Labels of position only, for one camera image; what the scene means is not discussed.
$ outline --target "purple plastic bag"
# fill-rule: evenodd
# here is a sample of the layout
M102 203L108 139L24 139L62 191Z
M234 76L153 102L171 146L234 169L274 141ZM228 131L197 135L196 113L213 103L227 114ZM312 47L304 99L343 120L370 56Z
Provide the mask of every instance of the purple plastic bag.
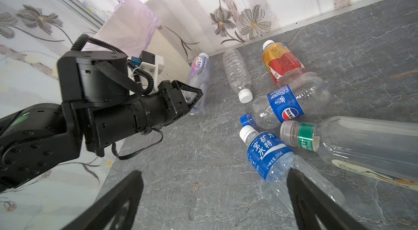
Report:
M94 38L121 49L129 58L145 50L161 20L140 0L120 0L112 16ZM83 51L107 50L87 43Z

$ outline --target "bottle cap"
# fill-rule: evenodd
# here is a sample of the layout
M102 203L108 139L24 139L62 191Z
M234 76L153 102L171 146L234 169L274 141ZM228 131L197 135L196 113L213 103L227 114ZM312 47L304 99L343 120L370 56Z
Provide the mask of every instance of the bottle cap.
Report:
M263 50L265 50L265 48L267 47L267 45L274 43L274 41L272 41L271 39L269 39L268 41L264 42L263 44Z
M251 123L249 122L247 114L248 113L242 115L241 118L240 118L242 126L251 125Z
M296 120L286 120L280 127L280 139L288 146L298 146L297 144L293 145L291 140L292 127L296 123L298 123Z
M252 126L246 125L243 128L241 128L241 131L239 132L239 137L243 140L243 142L245 142L248 136L254 131L257 132L257 130L253 129Z
M248 88L240 90L238 92L238 97L241 103L248 103L253 100L253 94Z
M206 57L206 58L208 58L208 59L209 59L209 55L207 55L207 54L206 54L206 53L204 53L204 52L200 53L200 54L199 54L199 56L203 56L203 57Z

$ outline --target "bottle label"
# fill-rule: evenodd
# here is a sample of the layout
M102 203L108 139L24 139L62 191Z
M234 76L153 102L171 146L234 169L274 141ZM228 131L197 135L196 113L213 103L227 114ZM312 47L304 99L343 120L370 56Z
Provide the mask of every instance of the bottle label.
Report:
M283 122L304 114L289 85L267 95L276 117Z
M263 132L251 142L247 150L247 157L258 174L266 180L273 164L288 152L293 151L276 137L276 135Z
M300 124L299 129L299 146L301 149L307 149L310 151L317 151L319 147L319 136L314 136L315 125L311 124Z
M193 73L200 69L200 67L203 65L203 59L201 57L196 57L191 64L191 70L190 73Z
M275 43L264 52L263 61L274 82L286 72L303 67L300 61L282 43Z
M386 181L386 182L389 182L398 186L404 186L404 187L418 191L417 182L405 180L403 178L396 177L396 176L387 175L381 172L371 170L369 168L354 165L354 164L348 163L346 161L338 160L338 159L332 160L332 163L336 165L337 167L342 168L344 170L348 170L354 173L372 177L377 180Z

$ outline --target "orange label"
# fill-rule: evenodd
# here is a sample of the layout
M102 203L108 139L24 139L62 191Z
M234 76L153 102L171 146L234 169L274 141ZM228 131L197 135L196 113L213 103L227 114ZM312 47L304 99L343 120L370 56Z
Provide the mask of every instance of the orange label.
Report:
M275 43L264 52L263 61L274 82L286 72L302 67L295 55L282 43Z

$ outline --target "clear plastic bottle without label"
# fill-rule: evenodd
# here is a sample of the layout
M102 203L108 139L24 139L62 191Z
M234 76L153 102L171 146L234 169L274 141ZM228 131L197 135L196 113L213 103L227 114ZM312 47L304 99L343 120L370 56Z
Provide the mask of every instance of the clear plastic bottle without label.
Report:
M324 81L314 72L306 72L289 85L254 100L252 111L241 116L241 124L277 128L285 120L322 109L330 100Z
M304 159L295 155L276 135L268 132L259 133L247 125L241 129L239 136L248 146L247 157L250 164L270 184L271 189L290 212L293 213L293 208L286 184L290 168L301 171L337 204L344 203L342 192Z
M200 88L203 92L203 96L190 110L189 113L191 115L203 112L203 107L206 101L206 93L209 88L210 70L210 60L206 53L200 53L191 64L189 76L187 77L187 84L192 87ZM183 95L187 102L190 102L196 96L195 93L189 91L183 91Z
M271 39L263 44L263 61L277 87L284 87L306 72L305 67L280 42Z
M253 100L253 94L249 90L251 86L251 77L241 53L236 49L225 51L222 56L225 72L229 85L238 93L241 103L248 103Z
M332 117L320 124L285 121L280 138L327 163L418 190L418 124Z

